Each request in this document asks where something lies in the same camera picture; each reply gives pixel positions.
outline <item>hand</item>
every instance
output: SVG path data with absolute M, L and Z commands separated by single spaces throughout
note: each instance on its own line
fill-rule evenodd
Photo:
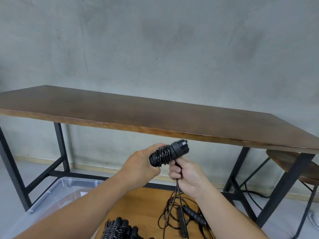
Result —
M 178 179 L 178 185 L 181 190 L 196 200 L 201 190 L 209 183 L 200 165 L 184 158 L 173 160 L 169 165 L 170 178 L 174 180 Z
M 153 167 L 150 164 L 149 157 L 162 146 L 165 146 L 165 144 L 154 144 L 149 148 L 134 152 L 126 160 L 117 175 L 128 182 L 129 190 L 146 185 L 155 176 L 160 174 L 160 168 Z

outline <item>plastic storage box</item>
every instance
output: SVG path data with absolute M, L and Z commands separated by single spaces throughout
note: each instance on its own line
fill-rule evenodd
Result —
M 11 228 L 3 239 L 12 239 L 34 223 L 85 195 L 102 180 L 63 177 L 58 179 Z

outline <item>concrete wall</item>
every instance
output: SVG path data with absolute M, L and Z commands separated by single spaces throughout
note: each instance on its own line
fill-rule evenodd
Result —
M 319 136 L 318 9 L 319 0 L 0 0 L 0 91 L 48 84 L 269 112 Z M 14 154 L 59 157 L 53 123 L 0 123 Z M 73 161 L 109 168 L 175 140 L 63 129 Z M 219 183 L 241 149 L 189 147 Z M 251 150 L 238 180 L 265 158 Z M 250 184 L 271 189 L 281 174 L 269 162 Z M 309 194 L 299 183 L 291 192 Z

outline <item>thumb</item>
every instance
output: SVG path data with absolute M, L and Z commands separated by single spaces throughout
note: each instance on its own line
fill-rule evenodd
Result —
M 154 153 L 157 149 L 165 146 L 166 144 L 164 143 L 157 143 L 157 144 L 154 144 L 148 148 L 145 149 L 145 152 L 147 154 L 147 156 L 150 156 L 152 153 Z
M 184 158 L 177 158 L 175 159 L 176 163 L 178 163 L 183 169 L 186 168 L 190 161 L 184 159 Z

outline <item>wooden surface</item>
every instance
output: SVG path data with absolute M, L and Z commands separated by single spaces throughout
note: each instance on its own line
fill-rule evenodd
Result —
M 150 188 L 139 188 L 129 192 L 118 201 L 106 216 L 95 239 L 101 239 L 106 221 L 108 219 L 115 220 L 117 217 L 128 220 L 131 226 L 137 226 L 138 234 L 144 239 L 149 239 L 150 237 L 154 237 L 155 239 L 163 238 L 163 230 L 158 227 L 157 221 L 163 213 L 171 194 L 172 191 Z M 188 205 L 197 211 L 197 205 L 195 203 L 189 202 Z M 175 209 L 172 210 L 172 213 L 177 216 Z M 162 218 L 160 225 L 163 227 L 164 223 L 165 221 Z M 178 226 L 176 221 L 173 221 L 172 224 Z M 189 238 L 202 238 L 198 225 L 194 221 L 189 223 L 187 229 Z M 167 227 L 165 230 L 165 238 L 181 238 L 181 236 L 179 235 L 179 230 Z
M 55 86 L 0 93 L 0 114 L 251 148 L 319 154 L 319 138 L 274 115 Z
M 275 150 L 267 150 L 266 153 L 285 172 L 290 170 L 291 166 L 299 156 L 299 153 Z M 301 173 L 298 180 L 309 185 L 319 186 L 319 165 L 311 161 L 307 169 Z

